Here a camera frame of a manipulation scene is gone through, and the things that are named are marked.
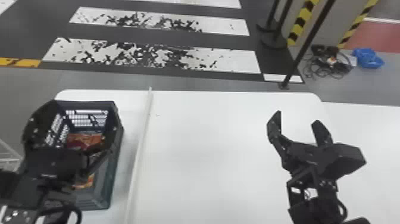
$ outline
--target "floor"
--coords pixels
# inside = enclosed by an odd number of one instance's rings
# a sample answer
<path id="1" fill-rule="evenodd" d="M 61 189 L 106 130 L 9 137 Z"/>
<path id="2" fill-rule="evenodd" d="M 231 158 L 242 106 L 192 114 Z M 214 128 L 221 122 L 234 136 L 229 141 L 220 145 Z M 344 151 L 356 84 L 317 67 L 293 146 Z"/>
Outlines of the floor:
<path id="1" fill-rule="evenodd" d="M 28 117 L 63 89 L 144 90 L 151 86 L 166 91 L 279 91 L 277 83 L 265 82 L 263 74 L 276 74 L 270 80 L 281 80 L 284 76 L 278 74 L 286 73 L 292 57 L 289 51 L 263 48 L 254 26 L 258 18 L 265 17 L 271 1 L 193 0 L 190 2 L 202 5 L 171 4 L 174 1 L 181 0 L 18 0 L 15 4 L 0 0 L 0 29 L 8 31 L 0 32 L 0 64 L 4 58 L 30 59 L 13 63 L 33 64 L 33 68 L 25 69 L 0 67 L 0 102 L 2 108 L 6 108 L 0 116 L 3 127 L 0 138 L 22 152 L 20 136 Z M 217 2 L 224 7 L 216 7 Z M 81 12 L 93 10 L 93 7 L 103 11 L 97 9 L 90 18 L 83 18 Z M 384 14 L 385 8 L 382 8 L 383 12 L 378 10 L 371 14 Z M 142 15 L 135 12 L 146 12 L 140 26 L 132 22 L 132 18 L 140 19 L 133 15 Z M 104 15 L 113 20 L 106 24 Z M 182 22 L 191 21 L 193 17 L 199 24 Z M 160 20 L 167 20 L 169 25 L 162 23 L 161 26 Z M 201 26 L 204 21 L 228 22 L 233 29 Z M 63 50 L 65 46 L 73 51 Z M 157 51 L 153 59 L 139 63 L 129 58 L 135 54 L 143 54 L 145 58 L 154 48 Z M 98 51 L 103 51 L 104 57 L 94 54 Z M 298 49 L 290 51 L 296 54 Z M 170 57 L 170 52 L 179 57 Z M 249 56 L 246 61 L 232 62 L 225 58 L 242 57 L 242 54 Z M 215 60 L 208 59 L 217 57 L 219 60 L 221 56 L 221 66 L 213 65 Z M 400 56 L 393 53 L 380 53 L 380 56 L 387 63 L 378 71 L 356 68 L 341 80 L 305 79 L 306 85 L 291 83 L 290 91 L 313 92 L 330 102 L 400 106 L 397 87 Z M 227 70 L 227 64 L 235 69 Z"/>
<path id="2" fill-rule="evenodd" d="M 346 44 L 346 49 L 370 47 L 400 53 L 400 2 L 380 0 Z"/>
<path id="3" fill-rule="evenodd" d="M 0 58 L 39 69 L 264 82 L 264 73 L 284 74 L 293 63 L 288 50 L 258 41 L 254 24 L 271 4 L 18 0 L 0 16 Z"/>

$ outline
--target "cable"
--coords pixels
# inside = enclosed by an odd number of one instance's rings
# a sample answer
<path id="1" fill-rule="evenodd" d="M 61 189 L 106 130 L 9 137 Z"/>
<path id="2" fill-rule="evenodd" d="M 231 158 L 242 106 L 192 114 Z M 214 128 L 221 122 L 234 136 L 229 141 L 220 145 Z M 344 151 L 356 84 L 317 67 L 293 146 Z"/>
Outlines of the cable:
<path id="1" fill-rule="evenodd" d="M 341 56 L 343 56 L 349 65 L 351 65 L 350 59 L 343 53 L 339 52 Z M 324 62 L 323 57 L 320 56 L 315 56 L 313 54 L 307 54 L 303 61 L 306 61 L 306 65 L 303 67 L 303 75 L 307 78 L 312 78 L 315 80 L 315 77 L 327 77 L 330 76 L 334 79 L 341 79 L 343 78 L 349 71 L 350 69 L 344 65 L 344 62 L 341 60 L 338 60 L 338 63 L 336 63 L 334 66 L 329 66 L 326 65 L 324 67 L 321 67 L 321 64 L 326 64 Z"/>
<path id="2" fill-rule="evenodd" d="M 338 205 L 340 208 L 342 208 L 342 210 L 343 210 L 343 214 L 339 216 L 339 218 L 340 218 L 340 222 L 339 222 L 339 223 L 342 223 L 342 222 L 344 222 L 344 221 L 347 219 L 347 216 L 348 216 L 347 208 L 346 208 L 346 206 L 343 204 L 343 202 L 341 202 L 339 199 L 337 199 L 337 205 Z"/>

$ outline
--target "white painted stripe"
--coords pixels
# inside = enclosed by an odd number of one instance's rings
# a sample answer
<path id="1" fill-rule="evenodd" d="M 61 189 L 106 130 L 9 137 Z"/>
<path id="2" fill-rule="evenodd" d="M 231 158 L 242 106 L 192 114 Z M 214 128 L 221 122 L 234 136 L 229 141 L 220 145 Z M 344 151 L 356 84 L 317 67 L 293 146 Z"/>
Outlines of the white painted stripe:
<path id="1" fill-rule="evenodd" d="M 261 74 L 254 51 L 57 38 L 44 61 Z"/>
<path id="2" fill-rule="evenodd" d="M 80 7 L 70 23 L 249 36 L 246 20 Z"/>
<path id="3" fill-rule="evenodd" d="M 400 20 L 392 20 L 390 18 L 367 17 L 367 18 L 364 19 L 364 21 L 377 22 L 377 23 L 395 23 L 395 24 L 400 24 Z"/>
<path id="4" fill-rule="evenodd" d="M 186 4 L 186 5 L 206 5 L 206 6 L 224 7 L 224 8 L 242 8 L 239 0 L 128 0 L 128 1 L 163 2 L 163 3 Z"/>
<path id="5" fill-rule="evenodd" d="M 5 12 L 16 0 L 0 0 L 0 15 Z"/>
<path id="6" fill-rule="evenodd" d="M 284 81 L 286 75 L 285 74 L 264 74 L 265 81 L 272 82 L 282 82 Z M 304 83 L 300 76 L 292 76 L 290 78 L 290 83 Z"/>

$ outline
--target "safety barrier post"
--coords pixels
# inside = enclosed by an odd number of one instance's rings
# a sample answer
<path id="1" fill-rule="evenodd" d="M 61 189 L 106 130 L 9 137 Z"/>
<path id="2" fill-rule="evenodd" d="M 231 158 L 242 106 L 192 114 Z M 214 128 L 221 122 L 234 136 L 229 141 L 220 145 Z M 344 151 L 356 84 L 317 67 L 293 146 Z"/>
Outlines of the safety barrier post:
<path id="1" fill-rule="evenodd" d="M 262 44 L 267 48 L 273 49 L 285 49 L 288 46 L 286 38 L 282 36 L 283 23 L 288 16 L 290 7 L 292 6 L 293 0 L 287 0 L 283 9 L 282 15 L 279 18 L 278 27 L 273 33 L 265 33 L 261 36 Z"/>
<path id="2" fill-rule="evenodd" d="M 336 0 L 328 0 L 322 9 L 322 12 L 320 16 L 318 17 L 317 21 L 315 22 L 314 27 L 312 27 L 310 34 L 308 35 L 307 39 L 305 40 L 304 45 L 302 46 L 299 54 L 296 57 L 296 60 L 294 62 L 294 65 L 290 68 L 289 73 L 286 75 L 284 81 L 282 83 L 279 83 L 278 86 L 280 89 L 289 89 L 288 84 L 290 79 L 292 78 L 294 72 L 296 72 L 301 60 L 304 58 L 305 53 L 309 49 L 311 42 L 314 40 L 318 30 L 321 28 L 322 23 L 325 21 L 326 17 L 328 16 L 328 13 L 332 9 L 333 4 L 336 2 Z"/>
<path id="3" fill-rule="evenodd" d="M 274 4 L 272 5 L 272 9 L 270 11 L 270 15 L 268 16 L 268 19 L 260 19 L 257 23 L 257 28 L 262 31 L 262 32 L 273 32 L 277 29 L 278 24 L 274 19 L 276 10 L 278 9 L 280 0 L 275 0 Z"/>

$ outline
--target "white table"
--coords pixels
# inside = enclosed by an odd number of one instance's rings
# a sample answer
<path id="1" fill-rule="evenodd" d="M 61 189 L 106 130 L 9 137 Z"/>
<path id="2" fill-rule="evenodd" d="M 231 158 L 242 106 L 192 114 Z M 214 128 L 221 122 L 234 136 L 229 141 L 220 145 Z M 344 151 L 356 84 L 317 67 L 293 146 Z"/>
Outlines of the white table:
<path id="1" fill-rule="evenodd" d="M 363 135 L 350 135 L 359 125 L 343 119 L 362 119 L 360 112 L 346 112 L 351 105 L 322 103 L 305 93 L 153 92 L 147 117 L 145 105 L 150 100 L 146 95 L 73 90 L 57 96 L 113 100 L 126 130 L 111 208 L 85 213 L 84 223 L 120 223 L 124 217 L 126 223 L 139 224 L 292 223 L 285 188 L 290 176 L 265 133 L 265 124 L 276 110 L 283 113 L 283 133 L 293 140 L 314 142 L 310 124 L 319 119 L 335 141 L 361 146 L 368 165 L 339 181 L 339 197 L 351 217 L 367 216 L 372 224 L 396 223 L 389 205 L 395 206 L 399 197 L 388 198 L 392 192 L 383 192 L 375 182 L 372 187 L 368 180 L 384 178 L 387 184 L 394 177 L 379 173 L 399 166 L 378 164 L 382 157 L 374 155 L 376 147 L 363 144 Z M 143 128 L 140 124 L 147 119 Z M 129 185 L 137 148 L 138 163 Z M 385 211 L 376 209 L 378 202 Z"/>

